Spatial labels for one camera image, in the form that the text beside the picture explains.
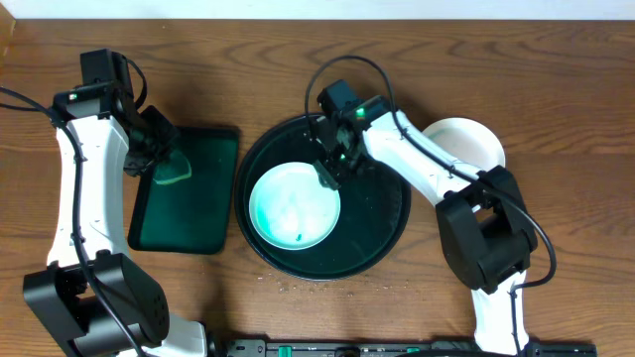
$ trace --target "black round plate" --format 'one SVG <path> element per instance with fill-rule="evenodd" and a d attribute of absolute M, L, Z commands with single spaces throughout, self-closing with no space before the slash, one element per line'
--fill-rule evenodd
<path fill-rule="evenodd" d="M 339 219 L 323 241 L 299 251 L 267 243 L 249 217 L 254 184 L 277 165 L 312 164 L 324 155 L 323 148 L 310 140 L 304 115 L 293 118 L 254 144 L 238 170 L 234 192 L 238 224 L 251 247 L 277 269 L 318 281 L 350 277 L 375 265 L 397 243 L 410 213 L 410 185 L 387 166 L 373 163 L 339 189 Z"/>

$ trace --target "wood grain surface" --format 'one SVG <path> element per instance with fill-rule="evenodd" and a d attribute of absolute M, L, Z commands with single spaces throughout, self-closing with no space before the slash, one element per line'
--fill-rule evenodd
<path fill-rule="evenodd" d="M 238 126 L 241 158 L 302 111 L 320 63 L 344 54 L 377 60 L 420 128 L 464 116 L 502 141 L 560 262 L 550 284 L 525 292 L 529 333 L 593 342 L 604 357 L 635 355 L 635 23 L 20 21 L 0 84 L 51 103 L 80 84 L 79 54 L 100 48 L 143 68 L 147 103 L 175 124 Z M 384 92 L 358 63 L 330 69 L 317 91 L 338 78 L 364 96 Z M 0 118 L 0 351 L 57 355 L 22 297 L 22 278 L 45 267 L 56 228 L 55 133 L 39 114 Z M 124 185 L 127 231 L 137 181 Z M 314 284 L 271 268 L 233 210 L 219 255 L 132 255 L 171 311 L 222 336 L 417 341 L 474 329 L 469 291 L 447 267 L 434 210 L 418 194 L 392 252 L 343 281 Z M 529 278 L 547 267 L 541 247 Z"/>

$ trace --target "black cable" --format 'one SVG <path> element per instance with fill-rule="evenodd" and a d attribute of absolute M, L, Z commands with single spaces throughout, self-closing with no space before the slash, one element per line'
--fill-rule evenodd
<path fill-rule="evenodd" d="M 3 104 L 3 103 L 0 103 L 0 108 L 18 110 L 18 111 L 39 111 L 36 108 L 19 107 L 19 106 L 10 105 L 10 104 Z"/>
<path fill-rule="evenodd" d="M 26 102 L 27 104 L 33 106 L 35 110 L 44 113 L 46 116 L 48 116 L 51 119 L 51 122 L 54 123 L 54 126 L 62 130 L 62 132 L 66 135 L 66 137 L 70 141 L 70 145 L 72 146 L 72 149 L 74 151 L 73 158 L 75 161 L 75 182 L 74 182 L 74 188 L 72 193 L 72 219 L 71 219 L 72 232 L 70 233 L 70 237 L 75 247 L 75 253 L 77 254 L 77 259 L 79 260 L 79 266 L 81 267 L 81 271 L 83 272 L 83 275 L 86 278 L 86 281 L 90 285 L 90 288 L 95 293 L 95 296 L 97 297 L 99 302 L 101 302 L 101 304 L 103 305 L 104 309 L 108 312 L 108 314 L 110 314 L 110 316 L 115 320 L 119 328 L 121 328 L 121 330 L 126 335 L 126 338 L 128 338 L 128 341 L 130 342 L 132 347 L 135 349 L 137 354 L 141 357 L 146 356 L 145 352 L 141 349 L 141 346 L 139 345 L 134 335 L 132 334 L 132 331 L 130 331 L 128 326 L 123 322 L 123 320 L 121 319 L 117 311 L 114 309 L 114 307 L 108 300 L 108 297 L 106 297 L 106 295 L 101 290 L 99 282 L 97 281 L 96 277 L 94 277 L 94 274 L 90 271 L 90 268 L 88 268 L 88 263 L 86 262 L 86 258 L 84 257 L 84 251 L 82 249 L 83 238 L 81 238 L 81 233 L 80 233 L 81 227 L 79 224 L 79 204 L 80 204 L 80 193 L 81 193 L 81 175 L 82 175 L 83 155 L 81 154 L 81 148 L 79 147 L 79 144 L 77 143 L 76 138 L 72 135 L 72 133 L 70 132 L 66 124 L 60 118 L 58 118 L 55 111 L 51 111 L 45 108 L 44 106 L 42 106 L 41 104 L 39 104 L 38 102 L 20 93 L 17 93 L 13 90 L 0 87 L 0 92 L 11 95 L 15 98 L 18 98 Z"/>
<path fill-rule="evenodd" d="M 133 68 L 135 68 L 135 70 L 137 71 L 137 74 L 139 74 L 139 76 L 141 77 L 141 80 L 143 81 L 143 86 L 141 87 L 141 93 L 139 93 L 139 98 L 135 100 L 135 108 L 139 109 L 141 108 L 143 103 L 146 101 L 146 97 L 148 96 L 148 82 L 146 81 L 146 76 L 143 75 L 141 68 L 139 68 L 139 66 L 136 63 L 134 63 L 131 59 L 126 59 L 126 60 L 128 60 L 128 63 L 130 63 L 130 65 L 132 65 Z"/>
<path fill-rule="evenodd" d="M 346 55 L 346 56 L 340 56 L 334 59 L 330 59 L 327 62 L 325 62 L 323 65 L 321 65 L 319 69 L 316 71 L 316 73 L 314 74 L 314 76 L 311 78 L 311 81 L 309 82 L 309 86 L 307 87 L 307 92 L 305 94 L 306 118 L 309 118 L 309 96 L 311 94 L 311 89 L 314 83 L 316 82 L 316 79 L 325 69 L 327 69 L 332 64 L 341 60 L 361 60 L 369 64 L 370 66 L 372 66 L 379 72 L 388 90 L 388 95 L 390 99 L 390 111 L 392 113 L 395 126 L 397 127 L 397 129 L 399 130 L 399 133 L 402 135 L 404 139 L 408 140 L 410 144 L 412 144 L 415 148 L 417 148 L 420 152 L 422 152 L 425 156 L 427 156 L 430 160 L 435 162 L 437 165 L 439 165 L 440 167 L 448 171 L 451 175 L 455 175 L 461 179 L 468 181 L 471 184 L 474 184 L 477 188 L 481 189 L 483 192 L 491 194 L 492 196 L 507 203 L 509 206 L 511 206 L 518 212 L 520 212 L 521 215 L 523 215 L 523 217 L 525 217 L 525 219 L 529 221 L 529 223 L 534 227 L 534 229 L 540 235 L 543 243 L 545 244 L 545 247 L 547 248 L 547 252 L 549 254 L 549 260 L 550 260 L 549 271 L 543 278 L 538 279 L 534 282 L 523 283 L 517 286 L 513 286 L 509 292 L 511 300 L 512 300 L 512 303 L 511 303 L 512 304 L 512 325 L 513 325 L 512 335 L 514 337 L 514 343 L 516 345 L 516 352 L 520 356 L 521 348 L 520 348 L 520 343 L 518 341 L 518 326 L 516 325 L 516 291 L 519 289 L 533 288 L 533 287 L 544 285 L 554 277 L 554 274 L 556 273 L 556 268 L 558 267 L 558 262 L 556 260 L 556 251 L 554 250 L 554 246 L 552 245 L 551 240 L 549 239 L 549 236 L 543 230 L 540 224 L 538 224 L 538 222 L 529 213 L 527 213 L 525 209 L 521 208 L 521 206 L 516 202 L 516 199 L 511 197 L 509 194 L 499 189 L 496 189 L 488 184 L 485 184 L 482 181 L 474 179 L 465 173 L 462 173 L 461 171 L 457 170 L 455 166 L 448 165 L 443 159 L 438 158 L 437 156 L 432 154 L 430 151 L 428 151 L 426 148 L 422 147 L 419 143 L 417 143 L 399 123 L 399 120 L 397 118 L 397 107 L 395 104 L 395 91 L 393 89 L 392 83 L 390 82 L 390 79 L 388 78 L 388 74 L 381 66 L 379 66 L 379 64 L 375 63 L 371 59 L 367 59 L 362 56 L 356 56 L 356 55 Z"/>

